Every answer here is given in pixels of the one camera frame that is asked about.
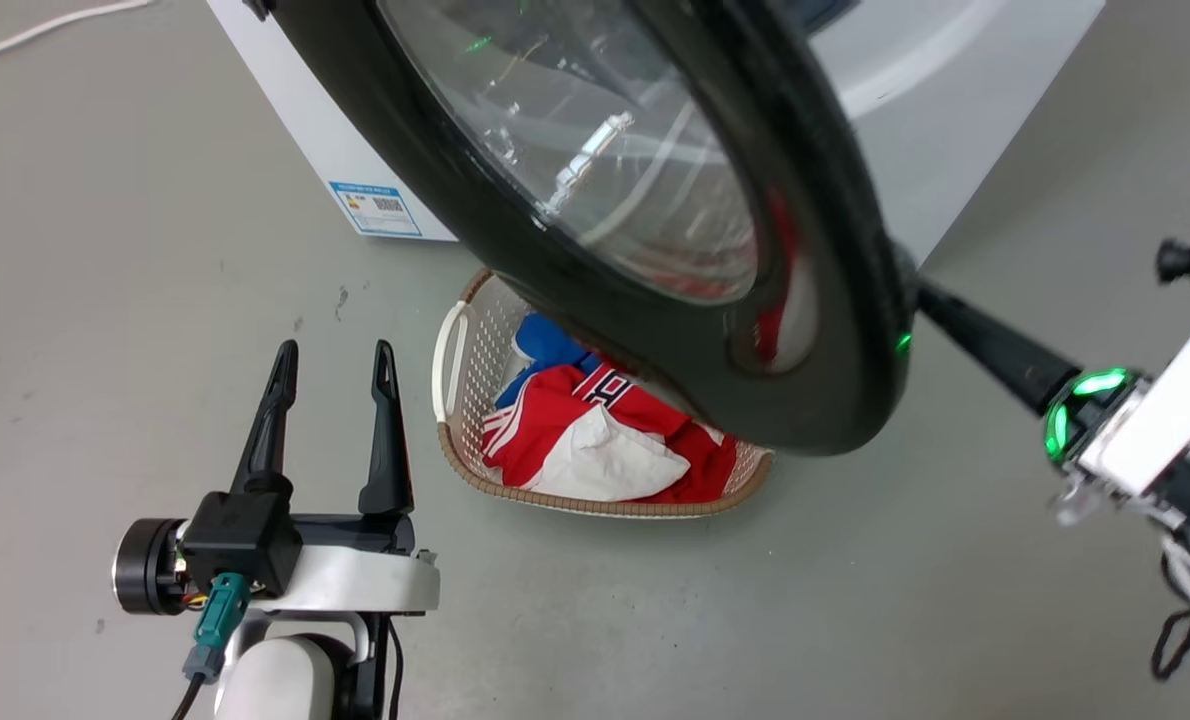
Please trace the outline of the white and green right gripper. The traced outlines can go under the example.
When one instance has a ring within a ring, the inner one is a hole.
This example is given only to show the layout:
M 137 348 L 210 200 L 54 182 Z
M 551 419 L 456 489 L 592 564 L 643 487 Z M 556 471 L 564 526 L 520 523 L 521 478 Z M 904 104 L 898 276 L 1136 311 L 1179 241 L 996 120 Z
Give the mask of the white and green right gripper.
M 1190 337 L 1155 378 L 1125 367 L 1079 374 L 1078 364 L 929 281 L 919 282 L 917 306 L 1012 397 L 1046 413 L 1044 445 L 1070 477 L 1144 497 L 1190 445 Z

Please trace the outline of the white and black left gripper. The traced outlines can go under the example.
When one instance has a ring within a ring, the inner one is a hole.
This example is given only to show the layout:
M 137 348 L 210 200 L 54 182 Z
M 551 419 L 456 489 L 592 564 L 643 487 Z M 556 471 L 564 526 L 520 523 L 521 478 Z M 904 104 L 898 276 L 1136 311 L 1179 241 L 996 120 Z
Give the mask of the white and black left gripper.
M 298 392 L 298 342 L 280 343 L 258 402 L 246 447 L 230 492 L 275 493 L 290 497 L 284 475 L 287 415 Z M 367 483 L 359 492 L 363 515 L 399 518 L 415 507 L 403 428 L 397 365 L 389 342 L 375 346 L 370 386 L 375 403 Z M 362 516 L 295 514 L 303 547 L 283 594 L 255 591 L 251 609 L 262 612 L 389 612 L 438 609 L 440 572 L 434 555 L 418 551 L 406 518 L 394 527 Z M 178 615 L 184 597 L 201 587 L 178 557 L 187 519 L 146 518 L 124 534 L 111 564 L 111 587 L 121 609 L 133 615 Z

